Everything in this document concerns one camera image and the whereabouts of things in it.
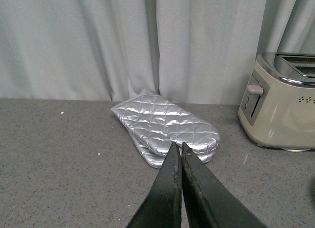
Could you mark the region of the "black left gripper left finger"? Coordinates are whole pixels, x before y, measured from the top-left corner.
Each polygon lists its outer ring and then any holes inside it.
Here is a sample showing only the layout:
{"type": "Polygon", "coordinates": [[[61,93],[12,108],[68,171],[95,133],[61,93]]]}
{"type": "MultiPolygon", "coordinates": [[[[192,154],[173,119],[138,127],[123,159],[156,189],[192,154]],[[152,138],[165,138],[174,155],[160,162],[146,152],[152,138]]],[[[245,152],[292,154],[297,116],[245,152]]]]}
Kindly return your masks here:
{"type": "Polygon", "coordinates": [[[179,228],[182,212],[182,163],[173,142],[154,183],[128,228],[179,228]]]}

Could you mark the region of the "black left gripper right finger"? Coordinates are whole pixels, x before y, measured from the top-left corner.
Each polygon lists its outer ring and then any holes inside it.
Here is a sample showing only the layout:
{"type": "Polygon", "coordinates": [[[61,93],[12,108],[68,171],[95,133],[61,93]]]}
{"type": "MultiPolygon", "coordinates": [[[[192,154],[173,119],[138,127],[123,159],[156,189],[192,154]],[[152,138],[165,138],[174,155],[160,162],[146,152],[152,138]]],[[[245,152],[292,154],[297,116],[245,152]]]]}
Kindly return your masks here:
{"type": "Polygon", "coordinates": [[[182,144],[182,188],[191,228],[265,228],[199,159],[182,144]]]}

